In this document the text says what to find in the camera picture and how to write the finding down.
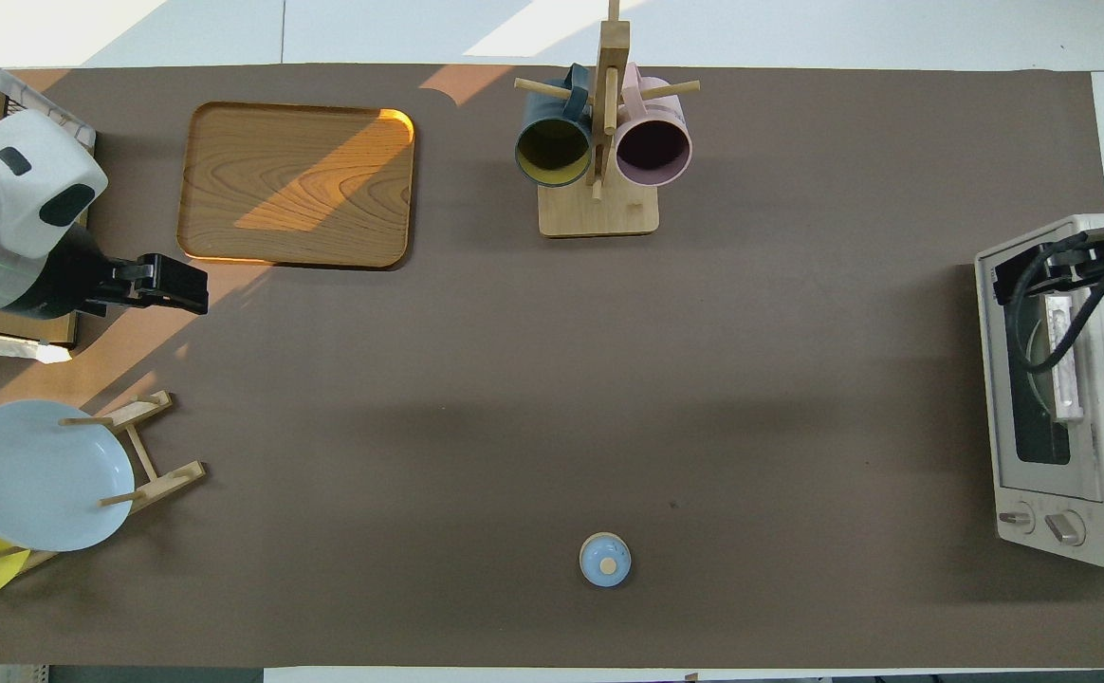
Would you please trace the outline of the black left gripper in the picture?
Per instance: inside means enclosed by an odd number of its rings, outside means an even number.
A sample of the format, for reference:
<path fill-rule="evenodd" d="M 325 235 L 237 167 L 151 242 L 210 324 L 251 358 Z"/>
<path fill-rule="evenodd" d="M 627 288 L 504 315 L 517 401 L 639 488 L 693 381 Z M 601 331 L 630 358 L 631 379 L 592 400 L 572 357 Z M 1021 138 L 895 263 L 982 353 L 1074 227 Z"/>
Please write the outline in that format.
<path fill-rule="evenodd" d="M 169 291 L 206 291 L 206 271 L 161 252 L 132 260 L 108 258 L 88 230 L 75 222 L 47 253 L 36 280 L 2 311 L 35 320 L 71 312 L 102 317 L 110 306 L 209 311 L 209 295 L 194 299 Z"/>

